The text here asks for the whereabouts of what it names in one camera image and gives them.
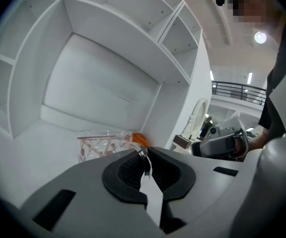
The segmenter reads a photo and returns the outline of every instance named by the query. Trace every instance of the black sleeve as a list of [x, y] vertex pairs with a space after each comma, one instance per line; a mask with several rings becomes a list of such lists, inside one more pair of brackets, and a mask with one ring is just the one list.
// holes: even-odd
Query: black sleeve
[[258, 124], [264, 127], [265, 129], [270, 129], [271, 127], [272, 120], [270, 114], [268, 113], [267, 102], [265, 102], [262, 115]]

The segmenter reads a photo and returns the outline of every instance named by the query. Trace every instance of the round light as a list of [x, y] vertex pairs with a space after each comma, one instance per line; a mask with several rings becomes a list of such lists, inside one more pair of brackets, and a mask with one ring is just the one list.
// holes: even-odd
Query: round light
[[266, 34], [264, 33], [261, 33], [261, 32], [257, 32], [254, 36], [255, 38], [255, 41], [259, 44], [263, 44], [266, 42], [267, 40], [267, 37], [266, 37]]

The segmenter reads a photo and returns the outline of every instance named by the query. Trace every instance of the ceiling beam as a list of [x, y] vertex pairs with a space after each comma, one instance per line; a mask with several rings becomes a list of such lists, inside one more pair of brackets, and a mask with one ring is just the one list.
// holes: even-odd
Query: ceiling beam
[[228, 21], [227, 21], [227, 17], [225, 15], [224, 11], [222, 10], [221, 6], [215, 6], [215, 7], [216, 7], [216, 10], [218, 12], [218, 15], [220, 16], [222, 25], [226, 31], [228, 43], [229, 43], [229, 45], [232, 45], [233, 39], [232, 39], [232, 35], [231, 35], [230, 26], [229, 26]]

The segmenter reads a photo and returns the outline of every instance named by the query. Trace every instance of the person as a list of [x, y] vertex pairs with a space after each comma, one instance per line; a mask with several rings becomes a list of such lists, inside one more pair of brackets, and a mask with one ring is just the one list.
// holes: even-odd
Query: person
[[206, 136], [208, 135], [209, 129], [213, 126], [212, 124], [212, 117], [207, 117], [206, 123], [204, 124], [202, 131], [200, 133], [200, 140], [205, 140]]
[[[254, 24], [255, 28], [272, 37], [279, 50], [273, 70], [267, 77], [266, 101], [259, 125], [263, 133], [249, 141], [249, 151], [263, 148], [270, 140], [286, 132], [284, 124], [269, 96], [286, 75], [286, 13], [276, 0], [229, 0], [228, 7], [240, 21]], [[236, 141], [236, 153], [243, 150]]]

